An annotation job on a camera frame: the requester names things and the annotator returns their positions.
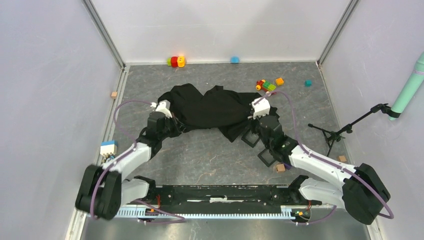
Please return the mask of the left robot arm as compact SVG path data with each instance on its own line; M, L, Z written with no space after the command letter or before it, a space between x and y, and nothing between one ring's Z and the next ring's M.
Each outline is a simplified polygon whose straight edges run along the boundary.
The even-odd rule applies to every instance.
M75 200L75 208L104 220L113 219L121 206L142 200L145 204L159 203L155 180L128 176L151 160L167 138L180 135L171 113L152 112L147 126L135 142L119 156L101 165L89 165L83 174Z

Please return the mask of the black garment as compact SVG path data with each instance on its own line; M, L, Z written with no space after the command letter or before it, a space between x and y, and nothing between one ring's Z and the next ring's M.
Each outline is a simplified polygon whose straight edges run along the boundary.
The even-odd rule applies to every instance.
M168 101L169 110L183 133L218 129L231 143L248 127L251 103L260 98L257 92L236 92L216 85L202 94L194 85L176 85L158 101Z

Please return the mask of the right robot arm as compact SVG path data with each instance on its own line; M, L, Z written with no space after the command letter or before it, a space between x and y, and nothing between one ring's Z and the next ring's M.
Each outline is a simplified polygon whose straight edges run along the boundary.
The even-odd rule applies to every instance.
M394 218L388 206L391 195L372 166L343 163L311 150L286 135L274 115L254 118L252 130L275 162L302 169L321 179L298 177L295 187L288 191L293 203L302 204L306 200L328 203L344 208L365 225L373 223L378 216Z

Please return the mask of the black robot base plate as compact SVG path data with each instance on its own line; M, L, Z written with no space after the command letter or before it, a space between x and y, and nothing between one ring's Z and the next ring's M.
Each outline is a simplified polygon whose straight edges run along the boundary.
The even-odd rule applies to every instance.
M287 185L162 185L142 201L173 214L277 214L282 206L321 205Z

